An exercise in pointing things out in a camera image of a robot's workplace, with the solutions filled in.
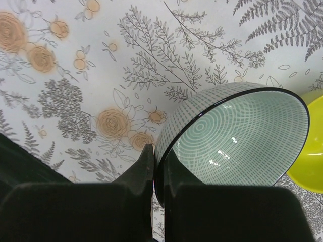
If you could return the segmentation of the light green striped bowl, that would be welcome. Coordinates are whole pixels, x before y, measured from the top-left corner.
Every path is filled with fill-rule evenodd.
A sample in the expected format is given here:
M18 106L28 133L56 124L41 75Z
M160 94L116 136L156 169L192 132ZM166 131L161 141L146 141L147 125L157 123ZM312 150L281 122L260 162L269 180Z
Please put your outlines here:
M292 91L252 82L204 89L170 114L158 136L156 197L165 202L164 164L176 158L206 185L275 185L309 133L307 105Z

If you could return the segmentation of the lime green bowl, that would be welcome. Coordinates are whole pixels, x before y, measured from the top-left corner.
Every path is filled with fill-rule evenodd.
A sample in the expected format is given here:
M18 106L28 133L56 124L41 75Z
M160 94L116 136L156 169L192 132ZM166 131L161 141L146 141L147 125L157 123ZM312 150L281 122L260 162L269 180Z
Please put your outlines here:
M301 98L309 111L309 133L287 176L304 189L322 193L322 89L310 91Z

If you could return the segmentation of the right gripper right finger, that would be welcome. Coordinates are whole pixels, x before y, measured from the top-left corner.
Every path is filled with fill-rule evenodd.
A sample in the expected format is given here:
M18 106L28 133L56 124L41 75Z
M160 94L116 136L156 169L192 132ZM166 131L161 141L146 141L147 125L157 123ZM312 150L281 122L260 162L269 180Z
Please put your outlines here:
M165 241L313 241L294 194L279 187L206 185L174 152L164 163Z

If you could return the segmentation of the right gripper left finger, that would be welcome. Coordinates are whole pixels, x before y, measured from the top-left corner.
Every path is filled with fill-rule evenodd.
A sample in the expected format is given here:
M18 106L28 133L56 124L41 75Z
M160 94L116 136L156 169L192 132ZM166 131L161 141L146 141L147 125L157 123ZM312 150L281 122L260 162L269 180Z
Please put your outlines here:
M153 241L153 147L111 183L72 183L1 136L1 241Z

